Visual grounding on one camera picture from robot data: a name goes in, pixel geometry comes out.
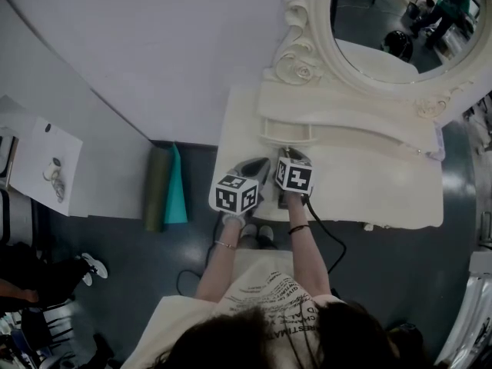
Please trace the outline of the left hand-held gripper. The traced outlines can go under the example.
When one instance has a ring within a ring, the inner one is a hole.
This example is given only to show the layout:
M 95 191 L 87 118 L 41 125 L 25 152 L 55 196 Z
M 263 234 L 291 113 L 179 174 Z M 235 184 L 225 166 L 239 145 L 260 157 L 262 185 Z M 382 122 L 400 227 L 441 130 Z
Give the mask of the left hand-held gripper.
M 263 200 L 261 191 L 270 170 L 269 158 L 251 158 L 236 164 L 213 181 L 209 205 L 215 211 L 235 216 L 253 211 Z

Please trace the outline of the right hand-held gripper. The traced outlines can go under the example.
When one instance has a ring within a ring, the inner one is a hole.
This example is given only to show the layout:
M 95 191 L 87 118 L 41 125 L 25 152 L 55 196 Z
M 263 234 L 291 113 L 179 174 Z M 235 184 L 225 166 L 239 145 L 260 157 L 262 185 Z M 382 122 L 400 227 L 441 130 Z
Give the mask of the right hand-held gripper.
M 278 208 L 287 208 L 286 192 L 298 193 L 302 204 L 308 202 L 313 190 L 313 165 L 310 158 L 294 148 L 280 148 L 274 173 L 278 186 Z

